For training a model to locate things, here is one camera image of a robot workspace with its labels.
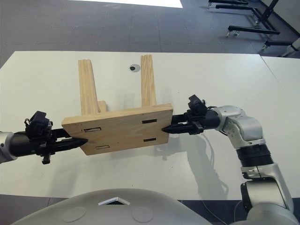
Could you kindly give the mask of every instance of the wooden leg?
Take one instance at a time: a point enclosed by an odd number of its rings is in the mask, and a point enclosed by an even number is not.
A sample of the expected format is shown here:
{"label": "wooden leg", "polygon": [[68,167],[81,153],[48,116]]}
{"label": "wooden leg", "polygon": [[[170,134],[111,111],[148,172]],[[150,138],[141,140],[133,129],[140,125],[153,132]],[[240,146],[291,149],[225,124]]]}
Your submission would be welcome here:
{"label": "wooden leg", "polygon": [[152,55],[141,56],[142,107],[156,105]]}
{"label": "wooden leg", "polygon": [[90,60],[79,60],[79,84],[81,99],[81,114],[99,112],[93,67]]}
{"label": "wooden leg", "polygon": [[99,113],[107,112],[106,102],[105,101],[98,101]]}

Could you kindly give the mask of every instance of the white table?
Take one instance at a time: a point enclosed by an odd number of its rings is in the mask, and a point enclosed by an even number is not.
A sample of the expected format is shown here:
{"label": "white table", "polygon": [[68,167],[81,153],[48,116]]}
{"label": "white table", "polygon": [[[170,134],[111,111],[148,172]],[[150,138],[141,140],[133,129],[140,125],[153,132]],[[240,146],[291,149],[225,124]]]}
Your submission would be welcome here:
{"label": "white table", "polygon": [[300,60],[291,58],[266,57],[262,59],[275,76],[280,86],[294,101],[299,104],[300,96]]}
{"label": "white table", "polygon": [[[140,64],[135,52],[15,52],[0,70],[0,128],[24,130],[36,110],[60,128],[80,115],[77,60],[91,59],[98,99],[110,111],[141,105]],[[262,124],[273,159],[292,197],[299,197],[299,106],[293,105],[259,55],[153,53],[157,104],[188,109],[196,94],[208,105],[236,105]],[[106,188],[143,188],[175,199],[240,199],[244,181],[229,140],[214,130],[171,136],[168,144],[86,156],[59,152],[49,165],[39,156],[0,165],[0,194],[71,197]]]}

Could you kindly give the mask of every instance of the metal stand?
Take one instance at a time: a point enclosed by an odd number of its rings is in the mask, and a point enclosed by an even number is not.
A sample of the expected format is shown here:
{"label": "metal stand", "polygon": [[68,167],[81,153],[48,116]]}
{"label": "metal stand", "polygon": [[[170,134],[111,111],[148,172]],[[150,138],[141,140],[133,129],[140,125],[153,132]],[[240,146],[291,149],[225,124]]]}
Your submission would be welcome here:
{"label": "metal stand", "polygon": [[208,1],[208,8],[211,7],[212,3],[223,3],[223,4],[233,4],[233,5],[248,5],[248,2],[246,0],[209,0]]}
{"label": "metal stand", "polygon": [[260,29],[260,28],[250,28],[250,27],[229,26],[226,37],[228,37],[233,30],[269,34],[270,36],[273,34],[280,34],[280,31],[278,31],[268,20],[269,16],[274,11],[273,8],[275,7],[278,1],[279,0],[273,0],[263,13],[260,12],[257,8],[253,8],[253,7],[216,5],[216,8],[251,10],[252,14],[257,17],[257,21],[255,22],[254,26],[256,27],[259,23],[262,23],[266,28],[266,29]]}
{"label": "metal stand", "polygon": [[270,46],[290,46],[292,43],[293,41],[266,41],[260,52],[263,52]]}

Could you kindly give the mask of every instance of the mortise hole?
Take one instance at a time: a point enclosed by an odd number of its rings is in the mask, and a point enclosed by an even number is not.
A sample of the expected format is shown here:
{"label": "mortise hole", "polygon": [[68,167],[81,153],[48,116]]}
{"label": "mortise hole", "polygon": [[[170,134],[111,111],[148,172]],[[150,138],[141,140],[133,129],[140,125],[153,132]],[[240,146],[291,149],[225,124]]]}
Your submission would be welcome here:
{"label": "mortise hole", "polygon": [[99,149],[108,149],[109,145],[96,146],[95,148],[96,148],[96,150],[99,150]]}
{"label": "mortise hole", "polygon": [[158,120],[157,119],[153,119],[153,120],[143,120],[142,123],[145,124],[145,123],[154,123],[154,122],[157,122]]}
{"label": "mortise hole", "polygon": [[148,139],[144,139],[144,142],[152,142],[152,141],[156,141],[156,138],[148,138]]}
{"label": "mortise hole", "polygon": [[100,131],[101,127],[94,127],[89,129],[84,129],[85,132],[94,132],[94,131]]}

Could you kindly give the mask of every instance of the wooden board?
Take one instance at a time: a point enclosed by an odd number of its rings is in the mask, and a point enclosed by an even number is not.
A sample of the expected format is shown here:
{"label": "wooden board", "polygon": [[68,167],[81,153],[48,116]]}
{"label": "wooden board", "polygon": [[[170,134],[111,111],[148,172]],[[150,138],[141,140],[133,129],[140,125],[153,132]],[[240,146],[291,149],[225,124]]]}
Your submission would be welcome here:
{"label": "wooden board", "polygon": [[98,101],[99,113],[104,113],[107,111],[106,102]]}
{"label": "wooden board", "polygon": [[142,107],[156,105],[152,55],[141,56]]}
{"label": "wooden board", "polygon": [[89,141],[81,148],[86,155],[168,143],[161,129],[171,124],[171,104],[114,112],[67,117],[62,127],[71,137]]}
{"label": "wooden board", "polygon": [[79,60],[79,84],[81,114],[94,114],[100,112],[97,101],[93,67],[90,60]]}

